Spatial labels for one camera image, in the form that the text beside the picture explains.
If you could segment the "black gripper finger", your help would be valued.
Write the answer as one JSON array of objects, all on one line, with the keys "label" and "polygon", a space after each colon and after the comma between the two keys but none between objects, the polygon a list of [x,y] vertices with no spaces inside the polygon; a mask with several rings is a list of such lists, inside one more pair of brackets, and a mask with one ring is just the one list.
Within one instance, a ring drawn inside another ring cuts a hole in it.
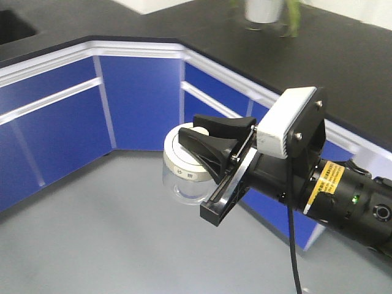
[{"label": "black gripper finger", "polygon": [[194,127],[205,128],[209,136],[236,140],[246,138],[251,131],[251,126],[254,126],[256,122],[257,120],[252,116],[244,118],[220,118],[196,114],[193,117]]},{"label": "black gripper finger", "polygon": [[230,158],[238,150],[242,135],[237,130],[213,129],[212,135],[203,135],[192,129],[181,127],[179,143],[197,158],[219,184],[225,176]]}]

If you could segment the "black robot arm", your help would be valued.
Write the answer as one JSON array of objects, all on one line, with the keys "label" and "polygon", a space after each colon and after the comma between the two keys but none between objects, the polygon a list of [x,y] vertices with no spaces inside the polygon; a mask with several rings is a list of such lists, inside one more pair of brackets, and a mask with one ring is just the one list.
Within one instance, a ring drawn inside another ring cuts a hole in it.
[{"label": "black robot arm", "polygon": [[362,245],[391,255],[391,181],[373,178],[351,160],[322,159],[325,122],[298,119],[288,132],[288,157],[256,148],[253,117],[195,115],[178,141],[211,175],[217,189],[200,215],[219,225],[249,189],[297,210]]}]

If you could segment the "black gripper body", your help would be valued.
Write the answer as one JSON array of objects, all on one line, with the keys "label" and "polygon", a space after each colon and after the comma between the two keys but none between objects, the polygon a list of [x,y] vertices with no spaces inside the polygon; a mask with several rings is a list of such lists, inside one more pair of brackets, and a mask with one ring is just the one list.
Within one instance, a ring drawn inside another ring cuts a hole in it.
[{"label": "black gripper body", "polygon": [[209,199],[200,205],[201,217],[218,226],[230,210],[253,188],[283,203],[289,210],[302,210],[310,196],[309,188],[320,162],[320,128],[304,129],[302,139],[289,130],[289,151],[286,159],[261,154],[256,149],[257,127],[238,144],[225,176]]}]

